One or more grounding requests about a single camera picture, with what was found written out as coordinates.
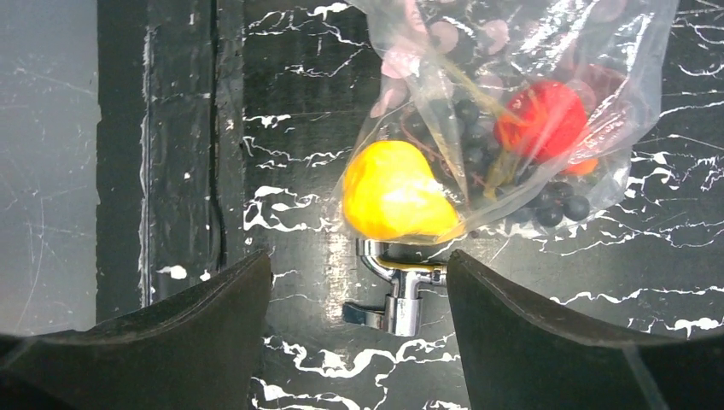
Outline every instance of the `clear plastic bag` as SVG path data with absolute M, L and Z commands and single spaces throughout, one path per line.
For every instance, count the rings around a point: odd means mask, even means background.
M 678 0 L 349 0 L 382 58 L 380 97 L 337 184 L 363 237 L 526 236 L 623 199 L 660 115 Z

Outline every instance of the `table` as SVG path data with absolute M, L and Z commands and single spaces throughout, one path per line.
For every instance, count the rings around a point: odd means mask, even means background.
M 358 263 L 353 238 L 330 231 L 323 214 L 379 92 L 380 61 L 364 15 L 322 0 L 227 5 L 219 5 L 226 41 L 244 41 L 243 70 L 222 70 L 221 83 L 242 85 L 243 103 L 219 110 L 222 147 L 241 145 L 229 161 L 243 164 L 226 180 L 242 190 L 235 198 L 243 203 L 222 201 L 228 259 L 268 247 L 275 272 L 253 407 L 467 408 L 444 290 L 423 290 L 419 337 L 341 319 L 344 301 L 378 304 L 388 291 Z M 724 6 L 681 2 L 663 112 L 635 146 L 624 202 L 575 233 L 547 240 L 483 233 L 438 256 L 463 249 L 531 290 L 640 331 L 695 337 L 719 328 L 722 16 Z

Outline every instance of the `chrome faucet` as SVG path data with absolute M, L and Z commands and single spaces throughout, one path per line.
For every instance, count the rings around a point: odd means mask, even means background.
M 396 336 L 416 336 L 420 330 L 423 299 L 420 284 L 445 286 L 447 265 L 411 264 L 385 261 L 387 243 L 357 240 L 357 256 L 378 277 L 392 285 L 384 307 L 361 307 L 345 302 L 342 317 L 348 323 L 365 325 Z

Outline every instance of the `black and white marble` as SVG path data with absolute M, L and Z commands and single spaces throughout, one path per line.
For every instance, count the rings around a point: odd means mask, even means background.
M 564 235 L 483 229 L 435 256 L 464 249 L 531 290 L 640 331 L 695 337 L 720 328 L 724 5 L 715 3 L 681 2 L 661 119 L 634 147 L 625 201 Z M 331 0 L 266 0 L 247 1 L 238 19 L 224 21 L 243 26 L 244 58 L 236 79 L 243 124 L 221 126 L 242 149 L 245 198 L 225 205 L 243 217 L 227 218 L 226 228 L 245 239 L 227 246 L 230 258 L 271 249 L 275 272 L 253 407 L 467 408 L 444 290 L 424 290 L 419 337 L 342 322 L 344 301 L 377 303 L 388 291 L 360 268 L 353 237 L 330 229 L 323 213 L 379 92 L 364 15 Z

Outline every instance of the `red fruit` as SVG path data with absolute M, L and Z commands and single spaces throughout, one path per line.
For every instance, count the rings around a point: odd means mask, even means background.
M 567 154 L 587 135 L 581 98 L 563 83 L 544 80 L 517 93 L 507 104 L 493 134 L 500 145 L 519 155 L 548 161 Z

